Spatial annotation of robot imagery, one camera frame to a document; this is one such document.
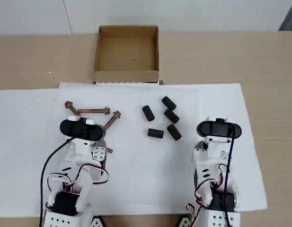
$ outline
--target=black rubber cylinder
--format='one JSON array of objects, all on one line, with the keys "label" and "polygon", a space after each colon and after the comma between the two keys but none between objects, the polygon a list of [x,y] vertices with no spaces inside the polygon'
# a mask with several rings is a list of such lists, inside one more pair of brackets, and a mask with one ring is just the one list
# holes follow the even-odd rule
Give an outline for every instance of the black rubber cylinder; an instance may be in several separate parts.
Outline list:
[{"label": "black rubber cylinder", "polygon": [[179,121],[179,116],[177,116],[172,110],[167,109],[164,112],[165,116],[169,118],[172,123],[176,124]]},{"label": "black rubber cylinder", "polygon": [[142,111],[144,112],[144,114],[149,122],[154,120],[154,118],[155,118],[154,114],[148,105],[144,106],[142,108]]},{"label": "black rubber cylinder", "polygon": [[158,129],[148,129],[148,136],[162,139],[164,137],[164,131]]},{"label": "black rubber cylinder", "polygon": [[179,140],[180,138],[182,138],[182,135],[179,133],[179,131],[177,130],[174,124],[169,125],[167,127],[167,130],[171,134],[173,139]]},{"label": "black rubber cylinder", "polygon": [[174,102],[172,102],[171,99],[169,99],[168,96],[163,97],[163,99],[161,100],[163,102],[163,104],[165,104],[165,106],[169,109],[169,110],[175,110],[176,108],[176,104]]}]

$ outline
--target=white wall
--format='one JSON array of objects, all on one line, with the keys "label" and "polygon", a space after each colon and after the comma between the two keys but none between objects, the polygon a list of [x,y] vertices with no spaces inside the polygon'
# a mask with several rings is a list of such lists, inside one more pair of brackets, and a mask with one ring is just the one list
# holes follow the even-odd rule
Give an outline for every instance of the white wall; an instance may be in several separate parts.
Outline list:
[{"label": "white wall", "polygon": [[[165,31],[278,30],[292,0],[64,0],[74,33],[103,24]],[[69,34],[62,0],[0,0],[0,34]]]},{"label": "white wall", "polygon": [[0,35],[71,34],[62,0],[0,0]]}]

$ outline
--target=bolt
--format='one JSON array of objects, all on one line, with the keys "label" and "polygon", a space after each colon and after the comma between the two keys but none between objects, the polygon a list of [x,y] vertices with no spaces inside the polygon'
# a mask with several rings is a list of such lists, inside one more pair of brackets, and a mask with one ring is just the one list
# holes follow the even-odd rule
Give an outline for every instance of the bolt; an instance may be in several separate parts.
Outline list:
[{"label": "bolt", "polygon": [[115,111],[110,120],[105,124],[104,129],[108,129],[117,118],[121,117],[121,115],[122,114],[119,111]]},{"label": "bolt", "polygon": [[110,108],[105,107],[104,109],[79,109],[79,113],[102,113],[105,115],[110,114]]},{"label": "bolt", "polygon": [[76,116],[81,116],[80,113],[73,107],[73,103],[70,101],[65,102],[66,109],[70,109],[71,112]]},{"label": "bolt", "polygon": [[107,148],[107,152],[112,154],[113,153],[113,150],[111,148]]}]

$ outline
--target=white paper sheet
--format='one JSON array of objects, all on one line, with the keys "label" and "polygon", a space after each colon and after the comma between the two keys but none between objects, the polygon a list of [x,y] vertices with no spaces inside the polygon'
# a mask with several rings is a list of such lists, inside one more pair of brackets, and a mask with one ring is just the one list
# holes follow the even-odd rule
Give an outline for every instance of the white paper sheet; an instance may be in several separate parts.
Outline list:
[{"label": "white paper sheet", "polygon": [[57,89],[0,91],[0,217],[37,216]]},{"label": "white paper sheet", "polygon": [[[56,105],[55,89],[0,92],[0,217],[38,216],[40,172],[47,156],[64,141],[59,124],[70,114],[63,107],[66,100],[77,107],[107,105],[123,114],[107,130],[106,142],[115,152],[107,157],[109,182],[96,186],[90,199],[94,201],[96,214],[185,212],[185,204],[194,200],[191,155],[192,147],[199,140],[195,129],[207,115],[231,117],[242,127],[243,135],[235,141],[239,152],[233,152],[234,163],[237,162],[233,167],[234,177],[239,182],[238,205],[240,210],[265,209],[265,190],[240,85],[175,87],[60,89]],[[146,136],[148,127],[165,129],[170,123],[163,115],[165,107],[160,100],[164,95],[178,105],[176,113],[181,120],[177,127],[183,138],[177,142],[167,130],[161,141]],[[17,97],[17,107],[11,108],[14,97]],[[155,121],[145,120],[143,105],[150,105]],[[85,116],[100,124],[109,119],[101,114]],[[50,162],[47,172],[56,169],[64,152]]]}]

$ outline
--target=black cable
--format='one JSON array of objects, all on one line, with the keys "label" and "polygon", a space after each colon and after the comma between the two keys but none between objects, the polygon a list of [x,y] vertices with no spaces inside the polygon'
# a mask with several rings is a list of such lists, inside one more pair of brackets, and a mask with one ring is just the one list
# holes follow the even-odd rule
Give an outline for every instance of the black cable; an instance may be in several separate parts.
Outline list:
[{"label": "black cable", "polygon": [[70,139],[68,139],[66,142],[64,142],[62,145],[60,145],[54,152],[51,153],[51,155],[49,155],[49,157],[47,158],[47,160],[45,161],[45,164],[43,166],[43,169],[42,169],[42,174],[41,174],[41,212],[40,212],[40,222],[39,222],[39,227],[42,227],[42,223],[43,223],[43,178],[44,178],[44,173],[45,173],[45,169],[46,169],[46,166],[49,162],[49,160],[52,158],[53,155],[55,155],[60,149],[62,149],[63,147],[65,147],[68,143],[70,143],[72,140],[76,139],[78,136],[82,135],[82,134],[85,134],[87,132],[90,132],[92,131],[93,128],[91,129],[88,129],[87,131],[84,131],[83,133],[77,135],[77,136],[74,136]]},{"label": "black cable", "polygon": [[228,157],[228,163],[227,163],[227,171],[226,171],[226,177],[225,177],[225,187],[224,187],[224,197],[223,197],[223,208],[225,212],[225,219],[227,222],[227,226],[231,227],[230,221],[229,221],[229,216],[226,208],[226,195],[227,195],[227,186],[228,186],[228,178],[229,178],[229,172],[230,172],[230,162],[231,162],[231,156],[232,156],[232,151],[233,151],[233,145],[234,145],[234,139],[235,139],[235,129],[233,127],[232,130],[232,140],[231,140],[231,145],[230,145],[230,150],[229,150],[229,157]]}]

